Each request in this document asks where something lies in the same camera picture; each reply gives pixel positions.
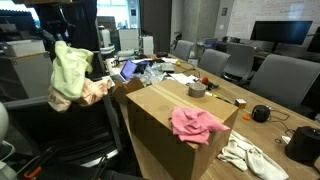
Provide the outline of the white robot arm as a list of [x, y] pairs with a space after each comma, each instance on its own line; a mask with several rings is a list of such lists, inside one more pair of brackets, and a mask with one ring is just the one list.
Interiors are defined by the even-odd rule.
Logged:
[[0, 102], [0, 143], [3, 142], [9, 128], [9, 115], [5, 106]]

